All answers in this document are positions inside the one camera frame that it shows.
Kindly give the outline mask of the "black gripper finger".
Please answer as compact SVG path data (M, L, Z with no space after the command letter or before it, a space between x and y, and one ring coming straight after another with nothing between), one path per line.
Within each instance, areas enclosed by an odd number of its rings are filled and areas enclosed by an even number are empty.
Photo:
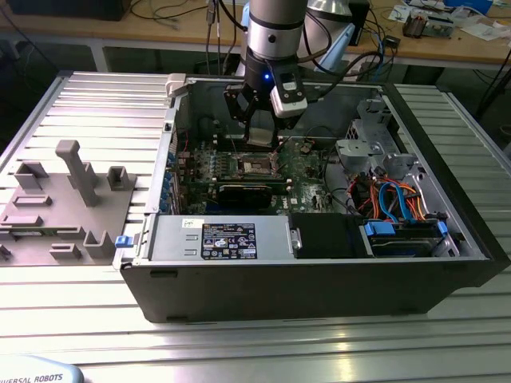
M279 118L277 116L272 117L273 123L274 123L274 129L272 134L272 148L276 148L278 146L278 135L279 132L282 130L292 130L296 124L298 123L298 117L297 116L291 116L287 118Z
M259 105L259 95L247 84L227 85L224 100L233 120L244 127L244 139L250 138L251 120Z

